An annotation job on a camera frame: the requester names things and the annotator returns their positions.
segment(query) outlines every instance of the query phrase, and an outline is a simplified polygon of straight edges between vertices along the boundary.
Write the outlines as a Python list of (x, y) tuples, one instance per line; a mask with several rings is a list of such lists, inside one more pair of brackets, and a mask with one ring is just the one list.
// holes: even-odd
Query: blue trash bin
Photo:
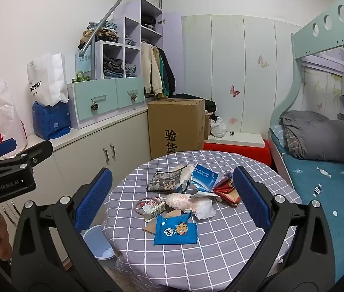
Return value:
[(106, 237), (104, 237), (101, 225), (88, 229), (84, 233), (83, 239), (89, 247), (89, 250), (91, 250), (94, 257), (102, 266), (106, 266), (111, 269), (115, 268), (115, 253)]

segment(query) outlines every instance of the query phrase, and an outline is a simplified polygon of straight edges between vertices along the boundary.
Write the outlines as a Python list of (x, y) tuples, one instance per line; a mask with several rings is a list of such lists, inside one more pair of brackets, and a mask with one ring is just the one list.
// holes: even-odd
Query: white plastic bag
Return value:
[(68, 88), (64, 74), (64, 56), (45, 54), (27, 64), (30, 94), (38, 104), (55, 106), (68, 103)]
[(217, 121), (214, 122), (212, 119), (210, 119), (210, 126), (211, 126), (211, 135), (215, 136), (217, 138), (222, 138), (226, 132), (227, 132), (227, 127), (226, 124), (222, 122), (221, 118), (217, 117)]
[(192, 211), (198, 219), (206, 219), (215, 216), (212, 201), (209, 198), (191, 198), (189, 194), (168, 194), (165, 202), (171, 208), (183, 210), (184, 213)]
[(17, 148), (8, 153), (5, 158), (15, 156), (27, 146), (25, 126), (14, 106), (11, 92), (5, 81), (0, 80), (0, 142), (13, 138)]

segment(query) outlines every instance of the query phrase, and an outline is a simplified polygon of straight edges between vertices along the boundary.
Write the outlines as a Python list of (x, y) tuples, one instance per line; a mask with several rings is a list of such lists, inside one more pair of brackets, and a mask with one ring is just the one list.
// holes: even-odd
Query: human hand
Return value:
[(9, 232), (7, 231), (7, 223), (0, 213), (0, 259), (9, 260), (12, 257), (12, 248), (10, 245)]

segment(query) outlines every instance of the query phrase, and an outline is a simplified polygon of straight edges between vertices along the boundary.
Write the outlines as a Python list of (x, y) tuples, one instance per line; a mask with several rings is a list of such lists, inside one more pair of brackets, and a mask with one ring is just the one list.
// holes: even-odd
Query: gray folded blanket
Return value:
[(280, 116), (280, 123), (295, 158), (344, 163), (344, 121), (312, 111), (289, 111)]

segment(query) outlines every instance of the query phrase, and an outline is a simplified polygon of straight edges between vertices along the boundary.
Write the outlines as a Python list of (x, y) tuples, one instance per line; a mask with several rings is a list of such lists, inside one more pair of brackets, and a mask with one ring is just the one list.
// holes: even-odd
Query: butterfly sticker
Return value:
[(233, 97), (235, 98), (239, 93), (240, 93), (240, 91), (235, 91), (234, 86), (232, 85), (231, 89), (230, 89), (230, 94), (232, 94)]
[(269, 64), (264, 61), (264, 59), (261, 55), (260, 55), (260, 57), (258, 57), (257, 62), (261, 65), (261, 68), (266, 68), (269, 66)]

